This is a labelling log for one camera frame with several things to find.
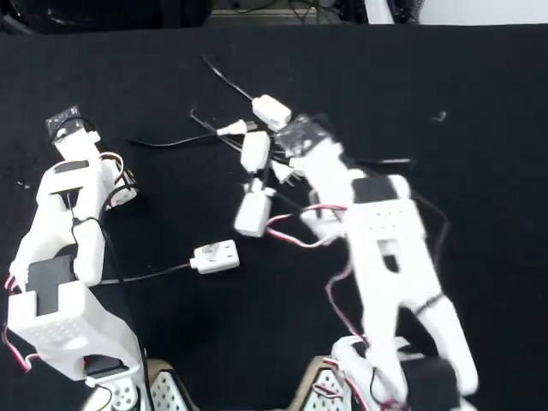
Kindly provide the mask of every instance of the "white plug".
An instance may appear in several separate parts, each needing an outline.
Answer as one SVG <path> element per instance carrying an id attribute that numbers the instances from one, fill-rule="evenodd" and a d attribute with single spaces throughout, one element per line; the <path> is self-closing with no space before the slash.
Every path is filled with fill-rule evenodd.
<path id="1" fill-rule="evenodd" d="M 255 122 L 238 120 L 232 124 L 217 130 L 217 135 L 242 135 L 257 129 Z"/>
<path id="2" fill-rule="evenodd" d="M 242 235 L 262 237 L 271 213 L 272 200 L 267 190 L 246 193 L 234 221 L 234 229 Z"/>
<path id="3" fill-rule="evenodd" d="M 271 138 L 266 131 L 247 133 L 241 145 L 240 163 L 250 174 L 262 170 L 268 160 Z"/>
<path id="4" fill-rule="evenodd" d="M 190 266 L 200 274 L 228 270 L 240 265 L 238 250 L 233 240 L 215 242 L 194 250 Z"/>
<path id="5" fill-rule="evenodd" d="M 289 178 L 295 173 L 293 167 L 279 163 L 278 161 L 272 160 L 271 162 L 272 170 L 274 171 L 274 176 L 280 184 L 288 182 Z"/>
<path id="6" fill-rule="evenodd" d="M 265 122 L 272 131 L 279 131 L 291 120 L 291 110 L 267 94 L 251 102 L 254 115 Z"/>

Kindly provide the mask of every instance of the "white object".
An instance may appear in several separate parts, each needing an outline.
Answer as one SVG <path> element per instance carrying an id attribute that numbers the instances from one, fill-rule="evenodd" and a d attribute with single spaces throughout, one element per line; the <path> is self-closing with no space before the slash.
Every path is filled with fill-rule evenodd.
<path id="1" fill-rule="evenodd" d="M 139 386 L 140 349 L 128 325 L 106 311 L 82 281 L 59 285 L 58 300 L 56 312 L 37 316 L 34 291 L 11 295 L 9 329 L 32 344 L 41 360 L 74 381 L 86 378 L 83 357 L 101 354 L 120 359 L 128 367 L 127 376 Z M 91 386 L 110 381 L 91 380 Z"/>
<path id="2" fill-rule="evenodd" d="M 190 266 L 198 270 L 200 274 L 228 270 L 238 265 L 240 265 L 240 259 L 234 240 L 196 248 L 194 257 L 190 259 Z"/>
<path id="3" fill-rule="evenodd" d="M 262 170 L 268 161 L 271 138 L 266 131 L 247 133 L 241 145 L 240 163 L 250 174 Z"/>
<path id="4" fill-rule="evenodd" d="M 387 0 L 364 0 L 364 4 L 369 24 L 394 24 Z"/>
<path id="5" fill-rule="evenodd" d="M 162 371 L 151 385 L 154 411 L 189 411 L 170 372 Z"/>
<path id="6" fill-rule="evenodd" d="M 234 221 L 234 229 L 242 235 L 262 237 L 266 222 L 271 212 L 272 190 L 262 188 L 262 183 L 255 178 L 240 204 Z"/>
<path id="7" fill-rule="evenodd" d="M 243 120 L 238 120 L 229 126 L 218 129 L 217 135 L 242 135 L 256 128 L 257 125 L 254 122 L 248 123 Z"/>
<path id="8" fill-rule="evenodd" d="M 396 200 L 355 204 L 352 183 L 365 174 L 360 176 L 349 170 L 341 161 L 341 154 L 342 146 L 325 137 L 292 165 L 306 177 L 320 203 L 348 208 L 342 216 L 342 233 L 348 240 L 364 309 L 362 324 L 371 344 L 368 359 L 384 377 L 392 398 L 405 402 L 407 381 L 392 347 L 398 310 L 407 307 L 416 312 L 432 298 L 442 295 L 442 290 L 426 247 L 420 214 L 409 198 L 407 181 L 401 176 L 390 178 L 398 196 Z M 319 238 L 324 238 L 323 234 L 338 229 L 332 218 L 326 219 L 322 226 L 327 215 L 314 219 L 312 213 L 305 213 L 303 221 Z M 396 260 L 398 273 L 386 266 L 387 256 Z M 474 393 L 478 374 L 450 300 L 442 296 L 418 318 L 432 335 L 439 355 L 455 369 L 460 393 L 464 396 Z"/>
<path id="9" fill-rule="evenodd" d="M 373 381 L 373 365 L 369 361 L 368 354 L 366 352 L 366 357 L 360 356 L 353 344 L 361 343 L 361 338 L 358 336 L 343 337 L 339 339 L 331 350 L 332 358 L 337 362 L 338 374 L 340 378 L 349 378 L 354 386 L 360 391 L 360 397 L 366 402 L 367 410 L 369 411 L 382 411 L 383 409 L 392 409 L 392 408 L 381 408 L 379 404 L 373 399 L 371 392 L 375 395 L 375 398 L 380 401 L 385 401 L 385 399 L 390 398 L 390 392 L 382 384 L 380 378 L 376 377 Z M 405 348 L 409 345 L 407 340 L 402 337 L 396 337 L 392 340 L 390 348 L 396 352 L 399 361 L 406 360 L 415 360 L 419 358 L 424 358 L 423 354 L 406 354 L 400 351 L 402 348 Z M 461 398 L 461 404 L 458 408 L 452 408 L 451 411 L 475 411 L 475 407 L 472 406 L 469 402 Z"/>
<path id="10" fill-rule="evenodd" d="M 74 238 L 79 244 L 74 259 L 74 274 L 88 286 L 101 281 L 103 234 L 93 221 L 78 224 L 71 230 L 73 213 L 80 220 L 87 217 L 98 218 L 109 193 L 114 187 L 122 185 L 123 181 L 117 185 L 114 183 L 120 174 L 116 161 L 101 159 L 93 140 L 95 139 L 80 129 L 56 143 L 59 152 L 68 156 L 68 159 L 55 164 L 44 173 L 36 194 L 38 209 L 33 224 L 21 240 L 15 259 L 9 267 L 9 272 L 15 276 L 21 291 L 26 290 L 28 266 L 35 261 L 55 257 L 62 248 L 74 244 Z M 74 204 L 66 205 L 59 193 L 71 191 L 77 191 L 78 198 Z M 112 200 L 112 205 L 123 204 L 135 195 L 134 190 L 122 190 Z"/>
<path id="11" fill-rule="evenodd" d="M 272 131 L 281 130 L 291 120 L 291 110 L 267 94 L 254 98 L 251 105 L 254 115 Z"/>
<path id="12" fill-rule="evenodd" d="M 486 26 L 548 23 L 546 0 L 425 0 L 420 24 Z"/>
<path id="13" fill-rule="evenodd" d="M 272 160 L 271 167 L 272 171 L 274 171 L 274 176 L 276 176 L 276 179 L 280 184 L 287 182 L 295 172 L 293 167 L 279 163 L 276 160 Z"/>

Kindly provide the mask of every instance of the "table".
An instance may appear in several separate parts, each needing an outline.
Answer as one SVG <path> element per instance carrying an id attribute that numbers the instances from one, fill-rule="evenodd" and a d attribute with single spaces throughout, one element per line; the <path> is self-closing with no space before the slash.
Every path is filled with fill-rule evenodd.
<path id="1" fill-rule="evenodd" d="M 0 261 L 7 270 L 32 221 L 39 180 L 57 160 L 44 120 L 78 104 L 145 194 L 105 222 L 127 276 L 181 263 L 209 242 L 234 237 L 240 250 L 237 271 L 131 284 L 149 355 L 171 362 L 203 409 L 289 404 L 307 363 L 345 334 L 324 292 L 343 267 L 344 245 L 303 250 L 235 235 L 245 176 L 226 146 L 154 151 L 123 141 L 201 133 L 188 120 L 192 107 L 219 126 L 252 118 L 247 101 L 200 61 L 205 54 L 251 94 L 327 113 L 349 156 L 417 161 L 410 181 L 452 222 L 440 281 L 479 370 L 472 401 L 525 409 L 544 397 L 547 51 L 546 26 L 0 37 Z M 432 238 L 438 223 L 425 218 Z M 123 316 L 118 287 L 96 295 Z M 336 298 L 359 321 L 351 281 L 337 286 Z M 5 295 L 2 302 L 4 317 Z M 402 327 L 425 341 L 414 323 Z M 86 396 L 83 383 L 45 365 L 16 377 L 5 349 L 0 364 L 4 409 L 77 409 Z"/>

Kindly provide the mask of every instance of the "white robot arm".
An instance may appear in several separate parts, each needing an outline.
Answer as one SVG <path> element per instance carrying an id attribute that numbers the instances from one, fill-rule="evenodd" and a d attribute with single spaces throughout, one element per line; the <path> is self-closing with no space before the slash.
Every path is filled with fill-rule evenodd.
<path id="1" fill-rule="evenodd" d="M 426 247 L 426 232 L 405 179 L 349 170 L 341 160 L 342 146 L 307 116 L 298 116 L 274 138 L 288 157 L 296 159 L 294 165 L 320 203 L 347 207 L 336 217 L 333 211 L 323 210 L 319 216 L 308 211 L 301 218 L 320 238 L 335 233 L 347 239 L 349 267 L 354 269 L 360 291 L 368 344 L 366 359 L 345 362 L 352 368 L 358 388 L 369 390 L 374 370 L 385 387 L 381 402 L 409 404 L 414 397 L 411 387 L 418 379 L 416 370 L 404 372 L 393 343 L 398 310 L 406 307 L 432 335 L 439 357 L 445 361 L 438 366 L 446 374 L 454 373 L 458 393 L 474 393 L 478 386 L 474 360 L 455 308 L 441 290 Z M 368 405 L 382 409 L 376 402 Z"/>
<path id="2" fill-rule="evenodd" d="M 110 390 L 114 409 L 126 411 L 140 402 L 147 410 L 137 337 L 88 288 L 102 277 L 98 220 L 104 203 L 129 177 L 119 156 L 99 152 L 98 134 L 88 133 L 80 119 L 74 107 L 49 120 L 53 143 L 65 159 L 45 172 L 32 227 L 10 266 L 21 292 L 9 297 L 8 327 L 68 378 Z M 123 189 L 110 206 L 134 196 L 134 189 Z M 75 257 L 63 253 L 71 245 L 78 247 Z"/>

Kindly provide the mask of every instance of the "cable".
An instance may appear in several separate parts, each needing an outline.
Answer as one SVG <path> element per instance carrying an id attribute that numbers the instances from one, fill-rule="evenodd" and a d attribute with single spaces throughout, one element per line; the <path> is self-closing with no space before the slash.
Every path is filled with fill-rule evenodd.
<path id="1" fill-rule="evenodd" d="M 350 331 L 352 335 L 360 338 L 365 343 L 366 347 L 369 347 L 369 342 L 367 341 L 367 339 L 357 331 L 352 322 L 346 317 L 346 315 L 344 315 L 343 310 L 338 307 L 338 305 L 335 303 L 335 298 L 333 297 L 333 286 L 339 281 L 342 281 L 350 276 L 350 274 L 352 274 L 352 259 L 348 258 L 348 262 L 344 266 L 344 269 L 340 273 L 330 278 L 329 282 L 327 282 L 327 284 L 325 285 L 325 293 L 327 294 L 327 299 L 333 307 L 335 314 L 346 326 L 348 331 Z"/>
<path id="2" fill-rule="evenodd" d="M 31 363 L 32 360 L 37 360 L 40 358 L 40 356 L 36 353 L 29 354 L 26 357 L 23 358 L 19 350 L 15 347 L 14 344 L 12 344 L 8 339 L 8 323 L 3 324 L 2 329 L 2 342 L 6 347 L 8 347 L 11 354 L 14 356 L 15 361 L 19 364 L 19 366 L 22 368 L 23 372 L 29 372 L 33 369 L 33 364 Z"/>
<path id="3" fill-rule="evenodd" d="M 346 211 L 346 207 L 342 207 L 342 206 L 339 206 L 339 205 L 316 204 L 316 205 L 310 205 L 309 207 L 305 207 L 305 208 L 301 209 L 300 213 L 303 213 L 305 211 L 311 211 L 311 210 Z M 290 242 L 290 243 L 295 244 L 296 246 L 299 246 L 299 247 L 302 247 L 302 248 L 316 248 L 316 247 L 319 247 L 319 246 L 323 246 L 326 242 L 332 241 L 335 238 L 337 238 L 337 235 L 328 236 L 328 237 L 319 239 L 318 241 L 316 241 L 312 244 L 309 244 L 309 243 L 305 243 L 305 242 L 299 240 L 298 238 L 293 237 L 292 235 L 285 234 L 281 231 L 277 231 L 277 230 L 271 229 L 269 227 L 272 223 L 275 223 L 278 220 L 283 220 L 285 218 L 292 217 L 294 215 L 295 215 L 294 213 L 290 213 L 290 214 L 283 214 L 281 216 L 275 216 L 275 217 L 270 218 L 266 222 L 266 225 L 265 225 L 266 232 L 268 234 L 276 237 L 279 240 Z"/>
<path id="4" fill-rule="evenodd" d="M 119 172 L 118 176 L 116 176 L 116 178 L 114 179 L 114 183 L 116 184 L 123 177 L 123 173 L 124 173 L 124 170 L 125 170 L 125 167 L 123 165 L 123 158 L 120 154 L 118 154 L 116 152 L 101 152 L 99 154 L 99 158 L 102 160 L 103 157 L 111 157 L 111 158 L 114 158 L 114 159 L 118 160 L 118 163 L 120 165 L 120 172 Z"/>
<path id="5" fill-rule="evenodd" d="M 101 209 L 99 210 L 99 217 L 98 217 L 99 222 L 103 221 L 104 214 L 106 213 L 107 207 L 110 206 L 110 202 L 112 201 L 112 198 L 115 195 L 117 195 L 118 193 L 120 193 L 122 190 L 129 190 L 130 188 L 134 188 L 134 189 L 138 190 L 139 186 L 137 186 L 137 184 L 135 184 L 135 183 L 124 184 L 123 186 L 114 188 L 110 192 L 110 194 L 107 195 L 106 200 L 104 201 L 103 205 L 101 206 Z"/>
<path id="6" fill-rule="evenodd" d="M 179 265 L 175 265 L 173 267 L 170 267 L 166 270 L 153 272 L 152 274 L 146 274 L 145 276 L 124 278 L 124 281 L 126 283 L 131 283 L 133 281 L 147 280 L 149 278 L 159 277 L 159 276 L 162 276 L 164 274 L 170 274 L 173 271 L 179 271 L 180 269 L 187 268 L 189 266 L 190 266 L 189 263 L 179 264 Z M 116 280 L 116 279 L 115 280 L 103 280 L 97 285 L 112 285 L 112 284 L 119 284 L 119 283 L 120 283 L 120 281 Z"/>
<path id="7" fill-rule="evenodd" d="M 149 143 L 141 140 L 133 140 L 129 138 L 124 138 L 128 143 L 135 144 L 136 146 L 150 147 L 150 148 L 168 148 L 174 146 L 180 146 L 182 144 L 190 143 L 191 141 L 202 140 L 208 137 L 215 137 L 217 133 L 208 133 L 202 135 L 196 135 L 194 137 L 189 137 L 187 139 L 171 141 L 170 143 Z"/>
<path id="8" fill-rule="evenodd" d="M 109 197 L 116 194 L 117 189 L 119 191 L 121 189 L 127 188 L 127 186 L 132 186 L 132 184 L 126 184 L 126 186 L 121 186 L 121 187 L 115 188 L 109 194 Z M 109 197 L 107 197 L 107 200 L 104 202 L 104 207 L 101 209 L 101 211 L 104 211 L 105 204 L 108 204 L 108 202 L 110 201 Z M 132 308 L 131 304 L 129 304 L 128 289 L 127 289 L 127 287 L 125 287 L 126 279 L 122 275 L 122 271 L 120 269 L 121 266 L 120 266 L 119 260 L 116 256 L 114 243 L 112 242 L 111 238 L 107 234 L 106 230 L 104 229 L 104 227 L 101 224 L 101 221 L 99 219 L 97 219 L 95 217 L 87 217 L 83 220 L 77 220 L 77 223 L 82 224 L 82 223 L 85 223 L 85 222 L 91 221 L 91 220 L 97 223 L 97 225 L 99 226 L 99 229 L 101 230 L 101 233 L 103 234 L 104 243 L 105 243 L 107 249 L 109 250 L 110 256 L 112 258 L 112 264 L 114 265 L 114 272 L 115 272 L 116 276 L 118 277 L 118 282 L 123 287 L 123 296 L 124 296 L 126 306 L 128 307 L 128 310 L 129 310 L 129 316 L 130 316 L 130 319 L 131 319 L 131 324 L 132 324 L 133 328 L 135 328 L 135 322 L 134 322 L 135 316 L 133 314 L 133 308 Z M 150 382 L 148 381 L 148 365 L 146 364 L 146 353 L 145 353 L 145 350 L 143 349 L 143 346 L 141 345 L 139 339 L 137 339 L 137 343 L 139 344 L 139 349 L 140 349 L 140 352 L 141 352 L 141 359 L 143 361 L 143 368 L 144 368 L 143 373 L 145 374 L 146 395 L 148 396 L 148 400 L 151 404 L 152 411 L 154 411 L 154 402 L 152 401 L 151 386 L 150 386 Z"/>
<path id="9" fill-rule="evenodd" d="M 229 0 L 229 5 L 231 6 L 232 10 L 235 13 L 238 13 L 239 15 L 246 15 L 247 13 L 253 13 L 254 11 L 268 9 L 271 6 L 273 6 L 274 4 L 276 4 L 276 2 L 277 2 L 277 0 L 270 0 L 270 2 L 268 2 L 268 3 L 265 3 L 265 4 L 260 5 L 260 6 L 252 7 L 250 9 L 245 9 L 245 10 L 239 10 L 238 7 L 237 7 L 237 2 L 234 2 L 234 1 L 231 1 L 231 0 Z"/>
<path id="10" fill-rule="evenodd" d="M 72 117 L 69 117 L 69 118 L 65 118 L 63 121 L 61 121 L 57 127 L 55 128 L 55 130 L 53 131 L 52 133 L 52 136 L 51 136 L 51 140 L 50 140 L 50 143 L 51 144 L 55 144 L 57 143 L 58 141 L 61 141 L 63 138 L 66 137 L 66 134 L 62 134 L 62 135 L 58 135 L 59 132 L 61 131 L 61 128 L 69 123 L 69 122 L 75 122 L 75 121 L 81 121 L 84 123 L 84 128 L 86 128 L 86 126 L 88 126 L 88 128 L 91 130 L 91 131 L 95 131 L 97 130 L 95 128 L 95 126 L 92 124 L 92 122 L 90 122 L 89 120 L 87 120 L 85 117 L 82 117 L 82 116 L 72 116 Z"/>
<path id="11" fill-rule="evenodd" d="M 242 96 L 247 98 L 249 101 L 253 101 L 253 97 L 251 97 L 248 93 L 244 92 L 243 89 L 241 89 L 239 86 L 237 86 L 235 83 L 233 83 L 231 80 L 229 80 L 223 73 L 221 73 L 218 68 L 216 68 L 211 62 L 206 58 L 206 56 L 202 56 L 202 60 L 204 60 L 204 63 L 207 64 L 207 66 L 211 69 L 215 75 L 220 78 L 222 81 L 224 81 L 226 84 L 234 88 L 238 93 L 240 93 Z"/>
<path id="12" fill-rule="evenodd" d="M 109 406 L 110 402 L 112 401 L 112 397 L 114 396 L 114 394 L 112 393 L 112 390 L 110 390 L 110 389 L 104 387 L 103 385 L 97 384 L 97 385 L 95 385 L 95 386 L 98 387 L 98 388 L 102 388 L 103 390 L 107 390 L 107 391 L 110 392 L 109 401 L 107 401 L 107 403 L 106 403 L 103 407 L 101 407 L 100 409 L 97 410 L 97 411 L 103 411 L 103 410 L 105 410 L 105 409 Z"/>

